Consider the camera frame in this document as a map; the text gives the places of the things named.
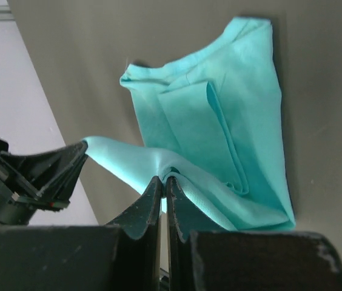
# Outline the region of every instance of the teal cloth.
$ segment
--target teal cloth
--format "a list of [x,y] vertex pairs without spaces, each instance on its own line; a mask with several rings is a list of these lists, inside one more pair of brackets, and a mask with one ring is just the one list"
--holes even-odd
[[198,52],[157,69],[129,65],[120,82],[146,147],[93,136],[87,153],[139,193],[154,175],[177,177],[225,229],[293,228],[272,53],[268,20],[234,18]]

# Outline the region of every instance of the gray surface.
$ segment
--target gray surface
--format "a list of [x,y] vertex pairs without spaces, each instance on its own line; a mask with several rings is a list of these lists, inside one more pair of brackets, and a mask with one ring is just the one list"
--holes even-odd
[[[106,135],[141,144],[130,95],[118,83],[129,62],[182,57],[236,15],[271,18],[298,229],[325,234],[342,256],[342,1],[9,3],[66,142]],[[94,162],[81,178],[101,223],[137,198]]]

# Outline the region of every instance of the microfiber towel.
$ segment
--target microfiber towel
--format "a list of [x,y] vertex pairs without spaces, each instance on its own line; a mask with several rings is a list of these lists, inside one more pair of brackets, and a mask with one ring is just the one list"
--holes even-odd
[[145,147],[91,136],[88,155],[139,193],[152,176],[175,176],[227,230],[293,228],[272,54],[268,20],[234,18],[191,55],[157,69],[129,65],[120,83]]

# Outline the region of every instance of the white wall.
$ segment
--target white wall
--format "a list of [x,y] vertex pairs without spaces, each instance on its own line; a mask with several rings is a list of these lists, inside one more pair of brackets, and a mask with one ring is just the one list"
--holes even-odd
[[[46,152],[64,141],[16,23],[0,22],[0,138],[18,154]],[[31,224],[97,224],[82,184],[68,209],[37,211]]]

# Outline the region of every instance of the cloth fold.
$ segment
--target cloth fold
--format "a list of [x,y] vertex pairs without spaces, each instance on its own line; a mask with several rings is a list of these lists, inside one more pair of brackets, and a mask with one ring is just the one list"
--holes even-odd
[[91,136],[88,155],[139,193],[154,175],[177,177],[225,229],[291,229],[272,53],[268,20],[234,18],[196,53],[161,68],[129,65],[120,83],[146,147]]

